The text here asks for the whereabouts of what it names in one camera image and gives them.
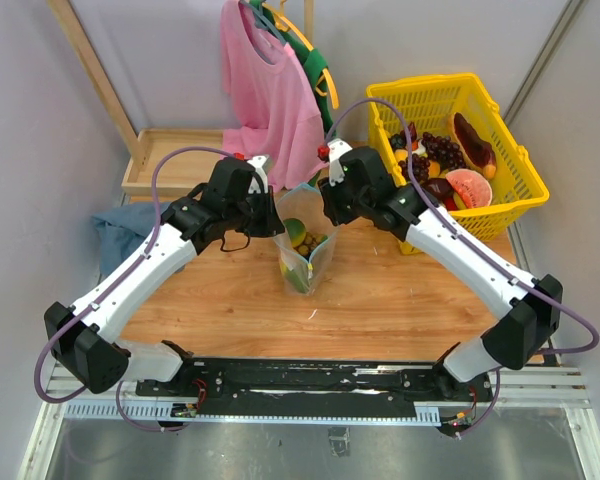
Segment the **green yellow mango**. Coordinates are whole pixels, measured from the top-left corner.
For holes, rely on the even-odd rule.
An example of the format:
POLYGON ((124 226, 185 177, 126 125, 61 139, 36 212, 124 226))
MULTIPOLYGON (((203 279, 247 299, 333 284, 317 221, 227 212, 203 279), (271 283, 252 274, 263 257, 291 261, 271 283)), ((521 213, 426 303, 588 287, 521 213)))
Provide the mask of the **green yellow mango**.
POLYGON ((291 246, 296 248, 302 245, 307 235, 304 223, 298 218, 287 218, 283 221, 283 224, 289 236, 291 246))

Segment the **green longan bunch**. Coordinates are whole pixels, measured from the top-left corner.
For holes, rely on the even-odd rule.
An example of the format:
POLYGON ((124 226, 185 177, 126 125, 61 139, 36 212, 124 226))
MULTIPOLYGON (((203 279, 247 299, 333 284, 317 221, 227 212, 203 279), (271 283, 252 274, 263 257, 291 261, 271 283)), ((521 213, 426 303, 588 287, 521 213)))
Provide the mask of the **green longan bunch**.
POLYGON ((294 250, 303 258, 308 260, 317 247, 324 243, 327 239, 328 236, 325 234, 314 234, 307 232, 304 243, 299 247, 294 248, 294 250))

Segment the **clear zip top bag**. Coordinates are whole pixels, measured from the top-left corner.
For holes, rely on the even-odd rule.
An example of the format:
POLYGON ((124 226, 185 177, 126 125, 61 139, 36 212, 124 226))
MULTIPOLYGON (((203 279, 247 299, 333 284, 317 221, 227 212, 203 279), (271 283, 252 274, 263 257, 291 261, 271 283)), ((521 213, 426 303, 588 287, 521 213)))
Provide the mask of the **clear zip top bag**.
POLYGON ((276 201, 285 230, 274 238, 274 243, 289 294, 312 295, 331 264, 338 228, 324 215, 323 207, 319 190, 308 184, 299 185, 276 201))

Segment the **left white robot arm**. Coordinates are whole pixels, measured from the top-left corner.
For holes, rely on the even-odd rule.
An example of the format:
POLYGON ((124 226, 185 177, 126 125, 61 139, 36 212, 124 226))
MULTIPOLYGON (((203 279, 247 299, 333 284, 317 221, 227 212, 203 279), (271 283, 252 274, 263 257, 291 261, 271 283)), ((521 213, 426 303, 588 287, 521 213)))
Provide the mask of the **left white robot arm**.
POLYGON ((120 381, 154 380, 170 394, 187 393, 194 371, 173 343, 143 344, 120 338, 126 324, 174 273, 229 231, 247 239, 282 233, 267 155, 225 157, 210 179, 159 210, 148 237, 100 285, 65 307, 44 315, 53 357, 93 394, 120 381))

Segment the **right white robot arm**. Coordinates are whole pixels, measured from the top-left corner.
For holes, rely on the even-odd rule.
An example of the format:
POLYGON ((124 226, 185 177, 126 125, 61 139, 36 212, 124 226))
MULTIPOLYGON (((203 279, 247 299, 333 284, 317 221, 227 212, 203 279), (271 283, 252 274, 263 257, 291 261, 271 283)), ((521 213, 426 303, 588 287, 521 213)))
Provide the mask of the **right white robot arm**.
POLYGON ((329 168, 318 187, 333 225, 371 221, 438 261, 495 317, 491 328, 437 361, 432 378, 440 397, 457 399, 469 381, 498 367, 521 369, 557 330, 563 287, 553 276, 536 279, 478 241, 433 196, 396 186, 375 149, 335 140, 318 155, 329 168))

